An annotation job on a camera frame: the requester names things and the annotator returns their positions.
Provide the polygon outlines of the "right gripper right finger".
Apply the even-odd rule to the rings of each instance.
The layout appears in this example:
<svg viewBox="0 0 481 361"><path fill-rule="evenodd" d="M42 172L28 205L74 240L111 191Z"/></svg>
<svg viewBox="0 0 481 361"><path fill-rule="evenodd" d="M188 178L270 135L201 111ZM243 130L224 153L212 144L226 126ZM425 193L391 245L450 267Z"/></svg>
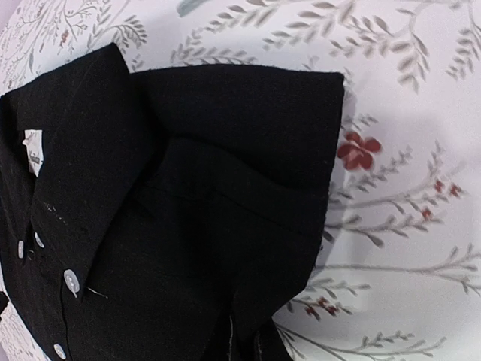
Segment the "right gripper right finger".
<svg viewBox="0 0 481 361"><path fill-rule="evenodd" d="M292 361L272 319L255 333L255 361Z"/></svg>

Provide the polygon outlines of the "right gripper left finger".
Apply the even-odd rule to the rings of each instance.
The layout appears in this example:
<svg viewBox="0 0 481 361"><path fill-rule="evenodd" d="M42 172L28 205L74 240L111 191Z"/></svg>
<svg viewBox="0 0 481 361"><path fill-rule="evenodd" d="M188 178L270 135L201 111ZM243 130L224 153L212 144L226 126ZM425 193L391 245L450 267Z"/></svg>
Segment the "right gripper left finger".
<svg viewBox="0 0 481 361"><path fill-rule="evenodd" d="M234 321L229 312L223 313L210 339L210 360L236 360L236 335Z"/></svg>

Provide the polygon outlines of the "black long sleeve shirt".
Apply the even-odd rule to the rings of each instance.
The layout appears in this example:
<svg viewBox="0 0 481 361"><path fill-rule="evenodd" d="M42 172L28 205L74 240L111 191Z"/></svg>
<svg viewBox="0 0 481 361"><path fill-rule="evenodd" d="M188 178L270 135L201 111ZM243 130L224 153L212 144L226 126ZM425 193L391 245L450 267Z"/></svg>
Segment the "black long sleeve shirt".
<svg viewBox="0 0 481 361"><path fill-rule="evenodd" d="M337 72L132 74L115 44L1 97L1 307L52 360L236 360L306 286L344 98Z"/></svg>

